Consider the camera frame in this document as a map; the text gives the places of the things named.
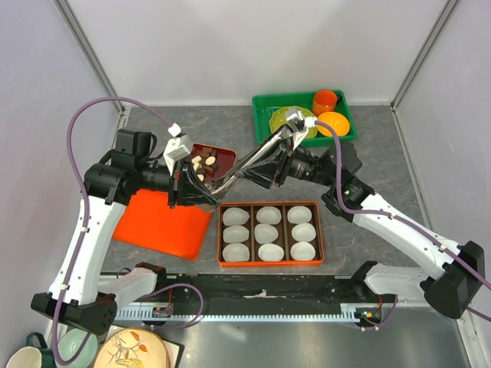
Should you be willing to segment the metal serving tongs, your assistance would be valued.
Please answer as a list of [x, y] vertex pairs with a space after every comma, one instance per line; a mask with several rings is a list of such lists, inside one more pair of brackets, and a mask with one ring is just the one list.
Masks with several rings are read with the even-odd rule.
[[294, 135], [287, 126], [279, 128], [224, 176], [213, 180], [208, 185], [212, 195], [222, 200], [232, 187], [242, 180], [270, 189], [285, 160], [295, 148]]

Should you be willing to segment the dark red lacquer tray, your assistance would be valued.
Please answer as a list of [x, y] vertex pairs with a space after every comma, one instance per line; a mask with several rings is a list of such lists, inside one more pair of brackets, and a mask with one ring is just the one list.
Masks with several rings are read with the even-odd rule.
[[203, 183], [212, 182], [225, 175], [236, 163], [237, 154], [232, 149], [194, 143], [190, 154], [196, 173], [203, 174]]

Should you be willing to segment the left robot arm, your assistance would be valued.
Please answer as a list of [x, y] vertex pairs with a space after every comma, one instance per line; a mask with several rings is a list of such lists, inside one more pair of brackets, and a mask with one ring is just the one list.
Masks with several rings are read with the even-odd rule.
[[216, 204], [193, 172], [192, 140], [185, 133], [173, 134], [162, 152], [163, 164], [151, 156], [156, 143], [150, 132], [121, 129], [115, 147], [99, 162], [85, 174], [74, 171], [81, 187], [74, 234], [48, 291], [31, 300], [31, 309], [51, 320], [53, 340], [59, 325], [105, 334], [121, 308], [142, 297], [161, 301], [167, 296], [162, 268], [146, 262], [118, 279], [99, 284], [110, 240], [139, 190], [164, 192], [171, 206]]

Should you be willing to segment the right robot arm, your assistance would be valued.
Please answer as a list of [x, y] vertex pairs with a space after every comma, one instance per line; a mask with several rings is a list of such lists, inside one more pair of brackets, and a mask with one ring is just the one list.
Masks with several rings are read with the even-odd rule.
[[291, 138], [270, 137], [239, 163], [238, 176], [267, 189], [287, 177], [326, 186], [321, 199], [333, 215], [373, 232], [417, 264], [397, 268], [365, 262], [361, 276], [351, 282], [357, 300], [370, 301], [377, 294], [422, 297], [440, 314], [460, 318], [479, 289], [490, 286], [483, 248], [446, 239], [407, 217], [356, 176], [360, 168], [351, 143], [335, 140], [321, 156], [313, 156], [294, 149]]

